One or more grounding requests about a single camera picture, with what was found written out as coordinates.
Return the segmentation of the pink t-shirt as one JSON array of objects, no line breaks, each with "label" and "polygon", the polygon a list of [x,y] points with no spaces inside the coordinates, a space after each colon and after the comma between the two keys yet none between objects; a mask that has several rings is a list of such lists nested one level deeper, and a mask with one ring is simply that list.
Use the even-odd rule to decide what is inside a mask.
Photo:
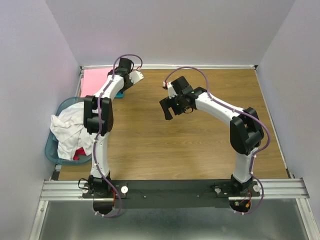
[{"label": "pink t-shirt", "polygon": [[111,67],[85,69],[80,84],[80,97],[83,98],[87,95],[93,96],[96,92],[98,92],[106,82],[108,73],[111,70]]}]

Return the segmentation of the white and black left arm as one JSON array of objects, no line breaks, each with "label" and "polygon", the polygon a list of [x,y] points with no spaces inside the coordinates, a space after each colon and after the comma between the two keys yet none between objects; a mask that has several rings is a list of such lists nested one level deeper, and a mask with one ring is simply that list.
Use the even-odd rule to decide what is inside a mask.
[{"label": "white and black left arm", "polygon": [[126,55],[115,60],[103,86],[94,94],[84,98],[83,124],[92,143],[92,167],[84,189],[92,196],[101,198],[111,195],[108,163],[108,138],[113,128],[113,99],[118,92],[130,85],[130,73],[134,63]]}]

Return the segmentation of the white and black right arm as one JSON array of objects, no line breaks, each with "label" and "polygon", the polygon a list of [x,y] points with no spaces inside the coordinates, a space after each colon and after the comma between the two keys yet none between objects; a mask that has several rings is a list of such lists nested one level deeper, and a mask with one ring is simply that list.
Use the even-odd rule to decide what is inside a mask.
[{"label": "white and black right arm", "polygon": [[229,141],[235,151],[235,169],[230,177],[230,191],[241,196],[252,184],[252,157],[264,138],[257,112],[239,108],[213,97],[202,87],[193,88],[184,76],[164,82],[168,96],[159,101],[167,121],[187,110],[208,113],[229,127]]}]

